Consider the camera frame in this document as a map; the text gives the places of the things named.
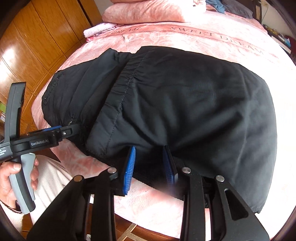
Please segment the person's left hand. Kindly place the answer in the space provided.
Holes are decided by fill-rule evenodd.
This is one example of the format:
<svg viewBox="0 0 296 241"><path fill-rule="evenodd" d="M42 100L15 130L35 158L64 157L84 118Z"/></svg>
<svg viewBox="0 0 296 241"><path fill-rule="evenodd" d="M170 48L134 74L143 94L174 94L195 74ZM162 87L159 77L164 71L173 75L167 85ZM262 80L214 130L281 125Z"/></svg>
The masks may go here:
<svg viewBox="0 0 296 241"><path fill-rule="evenodd" d="M38 171L39 161L34 161L34 167L31 171L31 187L37 190L38 187ZM12 209L16 209L16 197L10 183L10 175L20 172L22 165L15 162L3 162L0 167L1 174L1 201Z"/></svg>

